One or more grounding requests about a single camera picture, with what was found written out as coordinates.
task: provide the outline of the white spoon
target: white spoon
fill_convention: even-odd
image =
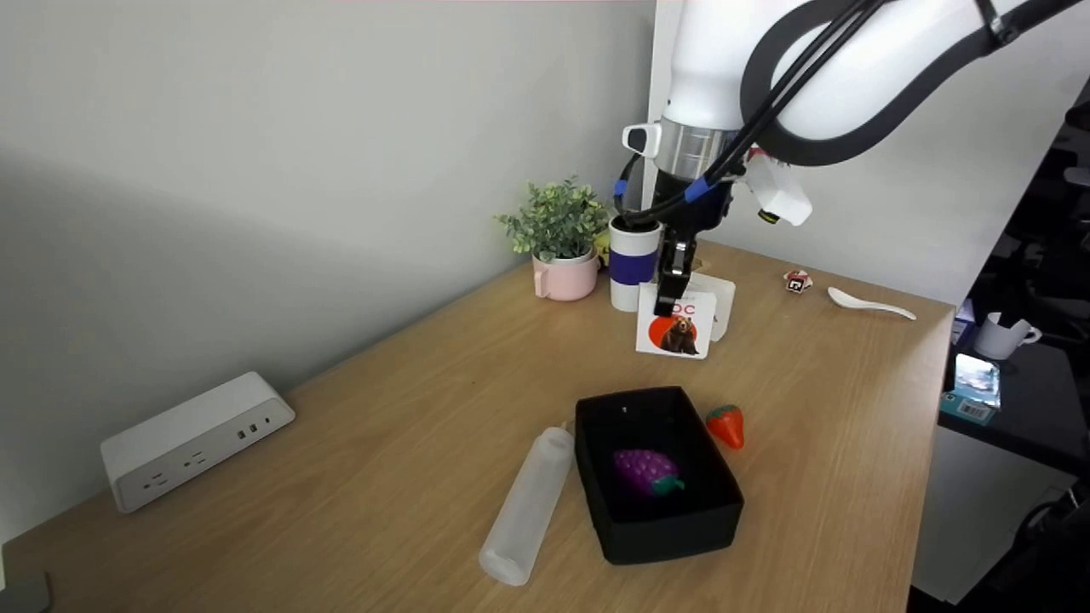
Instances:
[[[828,297],[845,309],[870,309],[872,311],[888,311],[891,313],[897,313],[903,317],[908,317],[909,320],[916,321],[916,315],[911,311],[906,311],[900,306],[894,306],[893,304],[883,304],[881,302],[868,302],[867,300],[860,300],[844,290],[836,289],[835,287],[828,288]]]

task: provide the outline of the red strawberry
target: red strawberry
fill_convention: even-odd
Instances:
[[[741,449],[746,444],[742,433],[742,410],[734,405],[719,407],[707,413],[707,429],[732,449]]]
[[[658,452],[614,452],[614,466],[629,483],[649,496],[665,496],[675,488],[685,490],[685,483],[678,479],[677,465]]]

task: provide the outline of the blue band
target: blue band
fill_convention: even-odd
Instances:
[[[655,276],[658,252],[645,255],[623,255],[609,250],[609,278],[621,285],[639,285]]]
[[[704,177],[701,176],[700,179],[697,179],[691,185],[685,189],[685,201],[693,202],[700,196],[706,194],[708,190],[710,188],[707,187],[707,181],[705,181]]]

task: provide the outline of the electrical outlet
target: electrical outlet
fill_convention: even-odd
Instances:
[[[114,502],[133,512],[293,419],[256,373],[202,394],[102,443]]]

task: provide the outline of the purple grape toy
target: purple grape toy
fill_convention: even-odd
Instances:
[[[675,488],[685,490],[678,479],[678,467],[670,458],[650,449],[622,449],[614,452],[614,466],[635,486],[649,496],[665,496]]]

